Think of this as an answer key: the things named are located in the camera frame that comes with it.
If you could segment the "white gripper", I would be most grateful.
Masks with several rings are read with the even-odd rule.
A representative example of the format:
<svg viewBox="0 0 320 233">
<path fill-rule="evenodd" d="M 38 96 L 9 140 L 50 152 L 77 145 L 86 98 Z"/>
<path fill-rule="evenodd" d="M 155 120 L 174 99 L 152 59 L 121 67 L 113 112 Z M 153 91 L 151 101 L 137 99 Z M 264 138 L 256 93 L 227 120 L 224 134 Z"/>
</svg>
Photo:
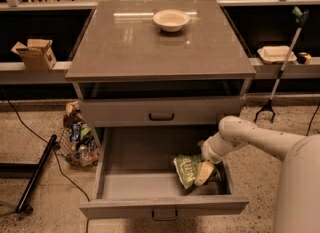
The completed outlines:
<svg viewBox="0 0 320 233">
<path fill-rule="evenodd" d="M 199 164 L 199 171 L 194 180 L 196 186 L 202 186 L 215 170 L 213 164 L 220 163 L 233 150 L 233 143 L 216 133 L 205 140 L 201 146 L 202 157 L 205 160 Z"/>
</svg>

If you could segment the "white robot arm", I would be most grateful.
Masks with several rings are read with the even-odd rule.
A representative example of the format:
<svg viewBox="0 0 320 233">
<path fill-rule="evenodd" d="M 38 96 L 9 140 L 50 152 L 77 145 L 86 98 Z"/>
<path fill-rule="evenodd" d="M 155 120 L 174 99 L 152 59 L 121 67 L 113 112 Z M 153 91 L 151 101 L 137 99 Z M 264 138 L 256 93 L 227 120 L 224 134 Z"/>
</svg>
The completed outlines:
<svg viewBox="0 0 320 233">
<path fill-rule="evenodd" d="M 282 162 L 273 233 L 320 233 L 320 135 L 264 129 L 226 116 L 200 149 L 205 161 L 217 164 L 247 144 Z"/>
</svg>

